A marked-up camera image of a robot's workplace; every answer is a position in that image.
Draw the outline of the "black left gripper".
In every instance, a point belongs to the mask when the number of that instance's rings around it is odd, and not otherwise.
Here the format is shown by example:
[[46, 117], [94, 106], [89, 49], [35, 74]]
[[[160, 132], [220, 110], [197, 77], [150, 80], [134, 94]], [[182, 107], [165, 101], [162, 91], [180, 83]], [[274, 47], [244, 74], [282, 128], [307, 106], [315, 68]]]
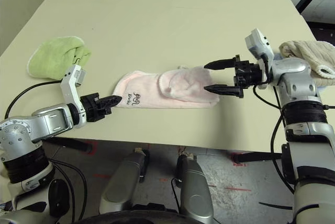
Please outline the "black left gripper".
[[122, 100], [121, 96], [111, 95], [104, 98], [99, 93], [81, 96], [80, 101], [86, 112], [87, 122], [97, 122], [106, 115], [111, 114], [111, 108], [117, 106]]

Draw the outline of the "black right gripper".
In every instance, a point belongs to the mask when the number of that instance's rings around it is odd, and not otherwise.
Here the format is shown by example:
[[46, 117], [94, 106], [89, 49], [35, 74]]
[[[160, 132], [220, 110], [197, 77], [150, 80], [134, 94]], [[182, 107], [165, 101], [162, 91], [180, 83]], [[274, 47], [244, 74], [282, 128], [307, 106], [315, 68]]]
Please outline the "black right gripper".
[[259, 64], [250, 63], [248, 60], [241, 61], [240, 56], [236, 55], [231, 59], [222, 59], [207, 63], [205, 69], [224, 70], [234, 68], [234, 86], [224, 84], [214, 84], [204, 87], [204, 90], [221, 96], [236, 96], [243, 98], [243, 90], [252, 85], [264, 85], [270, 81], [269, 67], [265, 66], [262, 71]]

